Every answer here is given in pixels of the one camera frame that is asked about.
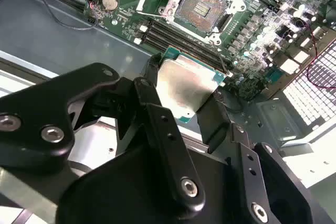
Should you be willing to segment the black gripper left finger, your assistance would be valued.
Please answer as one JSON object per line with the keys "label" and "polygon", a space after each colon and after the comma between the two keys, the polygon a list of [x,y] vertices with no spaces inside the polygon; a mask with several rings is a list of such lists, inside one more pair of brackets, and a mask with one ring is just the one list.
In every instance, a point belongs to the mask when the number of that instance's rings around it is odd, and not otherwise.
{"label": "black gripper left finger", "polygon": [[172,112],[161,105],[158,71],[156,56],[132,81],[93,63],[1,98],[1,196],[56,220],[65,191],[89,173],[77,177],[70,169],[75,131],[106,116],[129,143],[124,153],[149,147],[178,218],[197,216],[205,191]]}

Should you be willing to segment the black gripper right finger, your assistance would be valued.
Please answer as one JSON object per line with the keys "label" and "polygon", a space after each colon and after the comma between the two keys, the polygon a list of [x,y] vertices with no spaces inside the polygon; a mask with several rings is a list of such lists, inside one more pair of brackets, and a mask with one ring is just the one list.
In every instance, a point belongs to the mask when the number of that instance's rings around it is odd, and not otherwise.
{"label": "black gripper right finger", "polygon": [[279,153],[251,144],[227,114],[220,92],[196,113],[202,142],[217,162],[198,163],[208,220],[224,223],[314,223],[314,199]]}

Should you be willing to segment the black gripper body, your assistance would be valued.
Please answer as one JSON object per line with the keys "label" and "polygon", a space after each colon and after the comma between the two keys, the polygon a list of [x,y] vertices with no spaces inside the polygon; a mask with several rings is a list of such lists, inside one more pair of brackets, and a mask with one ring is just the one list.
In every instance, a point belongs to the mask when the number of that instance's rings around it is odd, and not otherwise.
{"label": "black gripper body", "polygon": [[[190,150],[206,194],[188,223],[243,223],[227,165]],[[62,196],[56,223],[181,223],[149,147],[138,146],[76,180]]]}

